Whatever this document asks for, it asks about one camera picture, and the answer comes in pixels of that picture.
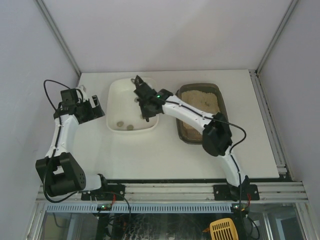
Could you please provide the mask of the black litter scoop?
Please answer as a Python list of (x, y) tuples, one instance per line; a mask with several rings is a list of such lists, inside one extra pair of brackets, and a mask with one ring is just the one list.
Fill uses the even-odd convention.
[(150, 118), (147, 116), (147, 111), (145, 110), (145, 102), (148, 98), (151, 87), (144, 82), (139, 75), (136, 75), (136, 77), (132, 78), (131, 81), (135, 85), (135, 90), (133, 92), (137, 96), (137, 102), (141, 110), (142, 118), (148, 123)]

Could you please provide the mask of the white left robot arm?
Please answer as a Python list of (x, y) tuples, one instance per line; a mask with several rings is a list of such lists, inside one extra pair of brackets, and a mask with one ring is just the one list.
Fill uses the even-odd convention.
[(72, 154), (79, 126), (105, 115), (98, 96), (88, 96), (83, 85), (66, 86), (60, 96), (61, 101), (52, 107), (55, 124), (52, 142), (45, 157), (35, 163), (44, 197), (53, 204), (77, 193), (101, 191), (108, 184), (100, 173), (85, 173)]

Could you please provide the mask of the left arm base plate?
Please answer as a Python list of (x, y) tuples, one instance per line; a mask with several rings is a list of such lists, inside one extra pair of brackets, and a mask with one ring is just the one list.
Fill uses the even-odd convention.
[(122, 201), (125, 196), (126, 186), (123, 184), (109, 184), (96, 190), (81, 193), (82, 201)]

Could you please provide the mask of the brown litter box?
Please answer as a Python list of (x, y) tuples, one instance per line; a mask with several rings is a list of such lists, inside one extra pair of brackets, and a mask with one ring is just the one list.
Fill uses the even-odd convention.
[[(177, 90), (175, 95), (186, 104), (196, 108), (201, 115), (222, 113), (226, 119), (228, 118), (223, 95), (216, 84), (185, 84)], [(202, 135), (189, 124), (177, 119), (176, 125), (180, 140), (192, 145), (202, 143)]]

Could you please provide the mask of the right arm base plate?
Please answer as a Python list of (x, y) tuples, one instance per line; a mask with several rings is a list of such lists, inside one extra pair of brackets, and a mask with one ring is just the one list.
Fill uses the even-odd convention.
[(258, 201), (260, 195), (258, 186), (255, 184), (249, 184), (245, 187), (235, 187), (227, 184), (215, 184), (213, 186), (214, 199), (216, 201)]

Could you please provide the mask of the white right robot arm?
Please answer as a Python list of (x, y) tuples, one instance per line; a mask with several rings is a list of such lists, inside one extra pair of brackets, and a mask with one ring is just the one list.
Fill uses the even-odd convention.
[(246, 131), (228, 122), (222, 113), (201, 111), (166, 89), (156, 91), (140, 80), (134, 85), (143, 119), (148, 121), (159, 114), (168, 115), (190, 125), (202, 135), (202, 148), (209, 155), (222, 158), (219, 164), (224, 171), (230, 195), (235, 201), (240, 201), (243, 190), (250, 182), (238, 163), (234, 147), (246, 139)]

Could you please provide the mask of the grey-green litter clump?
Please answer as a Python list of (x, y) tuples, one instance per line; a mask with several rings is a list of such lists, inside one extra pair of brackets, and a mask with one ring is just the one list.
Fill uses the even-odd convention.
[(122, 121), (117, 122), (118, 127), (122, 127), (123, 125), (124, 125), (124, 123)]
[(133, 127), (132, 125), (128, 125), (128, 126), (127, 126), (127, 130), (128, 130), (128, 131), (132, 131), (133, 129), (134, 129), (134, 127)]

